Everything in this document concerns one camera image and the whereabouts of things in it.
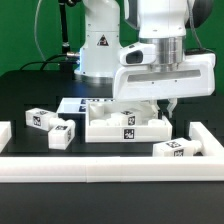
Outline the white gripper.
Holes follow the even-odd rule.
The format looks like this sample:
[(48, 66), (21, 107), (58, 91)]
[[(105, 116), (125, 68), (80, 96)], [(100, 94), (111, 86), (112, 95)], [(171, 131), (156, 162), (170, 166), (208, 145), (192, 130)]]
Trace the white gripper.
[(214, 53), (185, 55), (180, 46), (134, 43), (120, 50), (113, 80), (117, 101), (169, 99), (172, 117), (177, 98), (211, 95), (215, 89)]

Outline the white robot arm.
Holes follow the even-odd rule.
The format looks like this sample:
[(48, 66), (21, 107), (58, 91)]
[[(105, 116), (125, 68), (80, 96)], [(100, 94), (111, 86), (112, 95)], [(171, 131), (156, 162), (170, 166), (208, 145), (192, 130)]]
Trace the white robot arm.
[(172, 111), (179, 98), (206, 96), (215, 89), (216, 56), (200, 48), (187, 54), (187, 28), (208, 18), (212, 0), (124, 0), (126, 22), (138, 41), (119, 42), (120, 7), (115, 0), (83, 0), (85, 43), (80, 49), (79, 80), (112, 84), (117, 101), (167, 99)]

